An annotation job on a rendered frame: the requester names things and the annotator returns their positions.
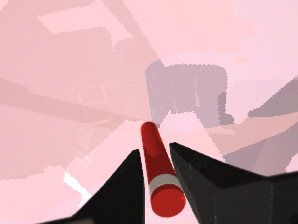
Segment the red peg with white band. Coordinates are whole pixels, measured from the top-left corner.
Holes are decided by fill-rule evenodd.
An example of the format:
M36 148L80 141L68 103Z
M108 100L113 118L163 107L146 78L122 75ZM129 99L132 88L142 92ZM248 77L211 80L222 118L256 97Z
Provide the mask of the red peg with white band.
M186 199L157 126L145 122L141 137L153 212L160 217L173 217L185 207Z

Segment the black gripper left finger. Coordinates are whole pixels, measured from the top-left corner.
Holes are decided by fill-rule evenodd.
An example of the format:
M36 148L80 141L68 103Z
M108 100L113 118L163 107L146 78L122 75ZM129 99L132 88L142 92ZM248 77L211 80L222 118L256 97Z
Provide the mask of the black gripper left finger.
M145 224L145 182L140 150L132 150L73 215L37 224Z

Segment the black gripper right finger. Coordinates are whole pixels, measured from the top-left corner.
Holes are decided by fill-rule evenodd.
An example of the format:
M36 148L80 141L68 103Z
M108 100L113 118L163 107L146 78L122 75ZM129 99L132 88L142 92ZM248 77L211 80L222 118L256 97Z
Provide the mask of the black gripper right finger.
M169 143L198 224L287 224L298 214L298 170L264 176Z

